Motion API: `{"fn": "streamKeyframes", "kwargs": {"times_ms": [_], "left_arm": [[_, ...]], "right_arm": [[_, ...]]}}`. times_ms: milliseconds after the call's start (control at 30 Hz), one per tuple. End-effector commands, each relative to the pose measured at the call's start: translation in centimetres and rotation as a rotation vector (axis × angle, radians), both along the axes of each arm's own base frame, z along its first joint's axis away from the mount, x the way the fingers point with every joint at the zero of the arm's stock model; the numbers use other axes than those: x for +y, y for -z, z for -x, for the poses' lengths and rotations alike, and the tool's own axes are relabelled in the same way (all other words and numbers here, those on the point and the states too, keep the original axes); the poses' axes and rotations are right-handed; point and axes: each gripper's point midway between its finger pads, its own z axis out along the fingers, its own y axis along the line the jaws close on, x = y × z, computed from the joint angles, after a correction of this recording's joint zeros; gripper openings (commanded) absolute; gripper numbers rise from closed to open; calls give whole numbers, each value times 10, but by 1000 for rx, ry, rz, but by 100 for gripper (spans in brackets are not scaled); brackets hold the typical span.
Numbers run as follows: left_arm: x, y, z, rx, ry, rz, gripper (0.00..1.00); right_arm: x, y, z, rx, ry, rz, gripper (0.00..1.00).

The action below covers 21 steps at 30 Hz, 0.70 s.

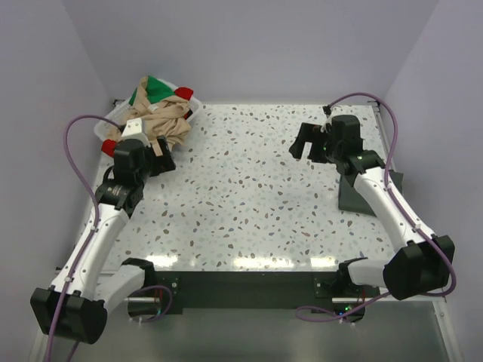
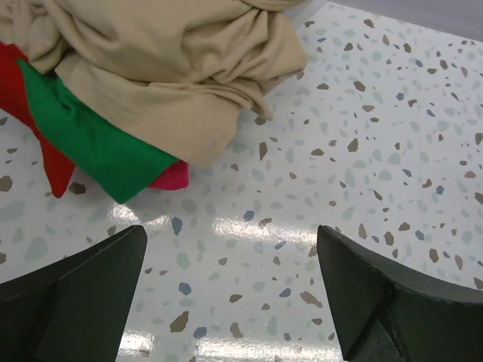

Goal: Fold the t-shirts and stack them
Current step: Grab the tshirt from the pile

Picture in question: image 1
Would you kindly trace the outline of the beige t shirt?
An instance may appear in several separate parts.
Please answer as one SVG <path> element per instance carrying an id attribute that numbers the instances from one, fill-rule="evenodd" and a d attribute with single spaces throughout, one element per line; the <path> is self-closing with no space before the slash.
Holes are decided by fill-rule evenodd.
<path id="1" fill-rule="evenodd" d="M 120 124 L 125 125 L 134 118 L 143 119 L 153 150 L 157 156 L 161 156 L 157 137 L 164 136 L 171 149 L 176 144 L 182 145 L 191 130 L 188 117 L 191 114 L 189 101 L 192 95 L 190 88 L 172 89 L 150 75 L 143 77 L 129 99 L 127 113 Z"/>

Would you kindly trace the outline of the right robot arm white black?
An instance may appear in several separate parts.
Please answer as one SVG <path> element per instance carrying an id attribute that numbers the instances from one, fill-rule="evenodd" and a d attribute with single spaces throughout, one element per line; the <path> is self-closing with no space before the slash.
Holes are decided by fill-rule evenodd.
<path id="1" fill-rule="evenodd" d="M 362 257 L 340 263 L 333 288 L 354 296 L 365 285 L 382 287 L 397 300 L 451 293 L 456 284 L 454 242 L 438 236 L 411 209 L 383 159 L 364 147 L 359 120 L 336 115 L 324 125 L 303 123 L 289 152 L 299 159 L 306 144 L 311 145 L 310 161 L 335 165 L 368 203 L 395 251 L 388 260 Z"/>

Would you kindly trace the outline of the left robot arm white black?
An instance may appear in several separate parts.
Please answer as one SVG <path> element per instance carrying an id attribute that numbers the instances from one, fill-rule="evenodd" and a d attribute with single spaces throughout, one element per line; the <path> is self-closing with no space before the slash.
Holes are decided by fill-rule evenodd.
<path id="1" fill-rule="evenodd" d="M 97 187 L 88 223 L 70 258 L 51 285 L 34 290 L 30 304 L 45 335 L 94 344 L 109 314 L 124 299 L 148 296 L 157 280 L 152 262 L 129 257 L 105 282 L 99 280 L 106 258 L 143 200 L 148 178 L 175 170 L 165 137 L 162 155 L 140 140 L 122 140 L 113 149 L 113 164 Z"/>

